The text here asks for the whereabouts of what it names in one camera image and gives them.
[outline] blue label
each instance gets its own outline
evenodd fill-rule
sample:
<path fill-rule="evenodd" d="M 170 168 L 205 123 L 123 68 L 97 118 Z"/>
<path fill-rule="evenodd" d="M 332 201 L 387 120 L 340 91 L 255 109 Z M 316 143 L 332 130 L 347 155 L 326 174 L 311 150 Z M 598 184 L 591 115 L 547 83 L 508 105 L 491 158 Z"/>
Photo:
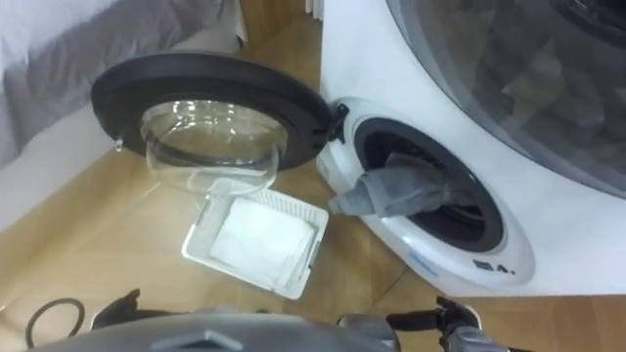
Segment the blue label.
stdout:
<path fill-rule="evenodd" d="M 409 252 L 409 256 L 411 257 L 411 259 L 413 259 L 413 261 L 418 263 L 418 265 L 420 265 L 431 276 L 433 276 L 434 278 L 438 278 L 439 277 L 439 274 L 437 274 L 437 272 L 434 271 L 434 269 L 430 268 L 428 266 L 428 264 L 426 264 L 415 251 L 413 251 L 413 250 L 410 251 Z"/>

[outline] white tray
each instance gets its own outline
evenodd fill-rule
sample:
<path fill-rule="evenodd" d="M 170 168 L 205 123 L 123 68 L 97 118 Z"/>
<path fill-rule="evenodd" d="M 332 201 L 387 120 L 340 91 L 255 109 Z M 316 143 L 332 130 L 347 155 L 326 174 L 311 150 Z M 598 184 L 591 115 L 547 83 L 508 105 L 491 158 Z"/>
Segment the white tray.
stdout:
<path fill-rule="evenodd" d="M 286 260 L 296 261 L 291 263 L 295 266 L 295 269 L 286 283 L 279 284 L 265 280 L 255 273 L 233 267 L 211 256 L 210 250 L 215 244 L 217 237 L 224 236 L 224 234 L 220 233 L 220 230 L 222 230 L 226 219 L 231 214 L 231 207 L 235 198 L 211 197 L 208 199 L 198 221 L 192 226 L 185 239 L 182 248 L 183 256 L 255 286 L 276 292 L 283 297 L 289 299 L 299 298 L 311 274 L 313 262 L 326 230 L 329 213 L 317 206 L 271 190 L 259 191 L 243 196 L 243 198 L 302 219 L 314 229 L 314 234 L 310 240 L 306 241 L 303 252 L 298 251 L 299 255 L 297 257 L 291 255 L 291 253 L 286 253 Z"/>

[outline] gray towel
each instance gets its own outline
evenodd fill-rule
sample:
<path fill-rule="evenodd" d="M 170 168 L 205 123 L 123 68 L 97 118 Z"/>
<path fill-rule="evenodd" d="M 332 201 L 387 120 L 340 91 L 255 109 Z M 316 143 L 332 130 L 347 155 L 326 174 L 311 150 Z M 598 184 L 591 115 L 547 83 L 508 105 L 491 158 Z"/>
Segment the gray towel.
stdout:
<path fill-rule="evenodd" d="M 471 195 L 428 162 L 392 154 L 384 168 L 365 172 L 354 188 L 329 202 L 333 213 L 378 217 L 433 211 L 443 204 L 470 205 Z"/>

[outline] washing machine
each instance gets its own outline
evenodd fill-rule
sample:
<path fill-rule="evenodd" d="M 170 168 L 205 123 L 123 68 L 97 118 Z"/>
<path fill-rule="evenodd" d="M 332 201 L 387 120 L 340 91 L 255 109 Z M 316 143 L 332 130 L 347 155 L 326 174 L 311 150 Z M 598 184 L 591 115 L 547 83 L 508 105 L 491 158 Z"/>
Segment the washing machine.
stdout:
<path fill-rule="evenodd" d="M 473 206 L 363 217 L 447 294 L 626 292 L 624 10 L 327 1 L 322 93 L 344 121 L 321 174 L 342 193 L 402 153 L 463 180 Z"/>
<path fill-rule="evenodd" d="M 195 193 L 254 192 L 317 157 L 340 194 L 391 154 L 419 158 L 471 202 L 362 219 L 449 295 L 625 293 L 623 15 L 611 0 L 327 1 L 320 94 L 187 52 L 110 68 L 92 101 L 119 146 Z"/>

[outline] gray cloth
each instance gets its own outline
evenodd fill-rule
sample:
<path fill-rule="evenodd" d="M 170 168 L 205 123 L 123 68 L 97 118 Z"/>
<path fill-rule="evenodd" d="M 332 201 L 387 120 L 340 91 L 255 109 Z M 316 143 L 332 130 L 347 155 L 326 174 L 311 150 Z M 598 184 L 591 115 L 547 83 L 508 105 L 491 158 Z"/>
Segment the gray cloth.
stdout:
<path fill-rule="evenodd" d="M 108 66 L 169 49 L 213 26 L 222 1 L 0 1 L 0 167 L 37 133 L 87 104 Z"/>
<path fill-rule="evenodd" d="M 471 195 L 428 162 L 392 154 L 384 168 L 365 172 L 354 188 L 329 202 L 333 213 L 378 217 L 433 211 L 443 204 L 471 205 Z"/>

